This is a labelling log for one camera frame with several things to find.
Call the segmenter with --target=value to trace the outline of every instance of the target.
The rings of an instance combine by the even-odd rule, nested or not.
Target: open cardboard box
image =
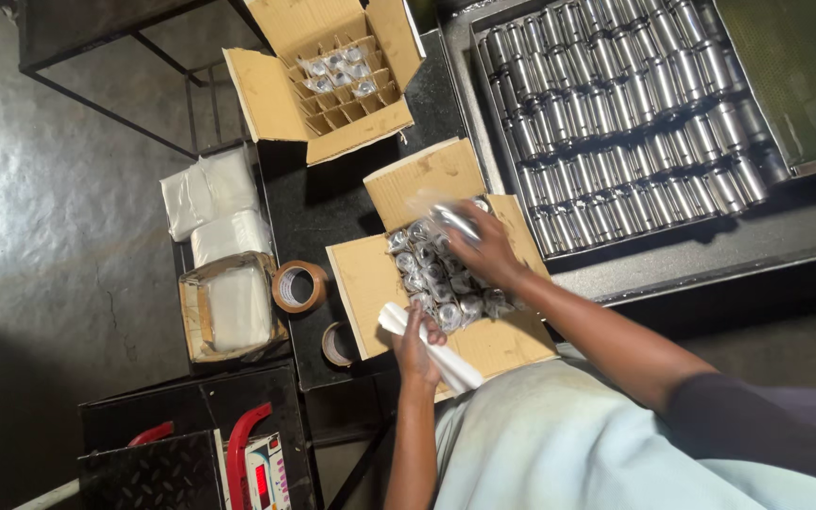
[[[403,93],[425,58],[404,0],[247,0],[278,56],[223,50],[254,141],[307,142],[307,164],[332,160],[414,123]],[[351,85],[316,94],[301,84],[298,59],[343,47],[375,48],[366,61],[377,92]]]
[[[261,270],[266,279],[266,302],[270,304],[269,317],[273,321],[269,341],[261,346],[217,352],[213,349],[213,326],[206,284],[210,279],[224,272],[248,266]],[[178,277],[178,295],[181,301],[181,317],[184,319],[187,356],[192,362],[225,361],[237,357],[244,362],[255,361],[259,359],[262,351],[278,341],[289,339],[289,331],[286,330],[271,305],[273,302],[272,281],[276,269],[276,259],[272,255],[245,251],[204,264]]]
[[[387,232],[418,219],[405,201],[419,190],[434,189],[456,200],[486,192],[470,141],[457,138],[378,170],[364,183]],[[540,260],[515,195],[486,197],[505,226],[515,256],[548,280],[550,273]],[[391,335],[377,323],[383,305],[392,301],[408,306],[408,292],[392,256],[386,253],[387,247],[386,234],[326,247],[361,359],[391,349]],[[533,310],[472,322],[467,329],[449,335],[449,347],[485,378],[556,355],[550,334]],[[450,396],[445,385],[437,388],[437,400]]]

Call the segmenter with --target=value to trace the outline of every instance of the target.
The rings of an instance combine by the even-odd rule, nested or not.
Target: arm
[[[404,337],[392,335],[393,350],[402,374],[402,389],[385,510],[425,510],[436,486],[433,400],[440,372],[430,361],[427,348],[418,336],[422,320],[429,342],[443,345],[446,336],[430,316],[425,316],[420,305],[419,301],[412,303]]]
[[[663,412],[671,393],[686,378],[716,372],[654,331],[540,278],[515,259],[499,220],[472,203],[461,203],[460,210],[477,222],[482,243],[472,248],[458,232],[450,232],[450,249],[476,275],[540,312],[633,399]]]

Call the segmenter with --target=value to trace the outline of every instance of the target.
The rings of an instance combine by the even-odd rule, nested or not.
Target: gray floor
[[[146,34],[186,65],[220,58],[221,45],[255,43],[223,2]],[[48,76],[174,142],[189,140],[179,75],[131,40]],[[213,142],[205,128],[199,133]],[[0,10],[0,481],[9,479],[0,508],[76,476],[78,403],[187,372],[157,180],[188,164],[20,75],[17,29]],[[687,345],[754,382],[816,386],[816,313]],[[341,398],[321,391],[313,400],[318,424],[350,416],[323,413]],[[327,502],[359,455],[355,444],[318,452]],[[378,462],[350,507],[378,506],[385,455]]]

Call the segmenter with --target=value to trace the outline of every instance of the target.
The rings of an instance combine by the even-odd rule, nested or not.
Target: brown tape
[[[314,281],[314,291],[307,301],[301,302],[292,295],[295,275],[308,272]],[[323,268],[305,261],[289,261],[282,265],[273,276],[273,300],[288,313],[300,313],[322,305],[326,301],[326,283],[329,277]]]

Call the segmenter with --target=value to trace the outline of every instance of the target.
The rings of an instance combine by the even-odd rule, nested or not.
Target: green surface
[[[816,160],[816,0],[716,0],[789,166]]]

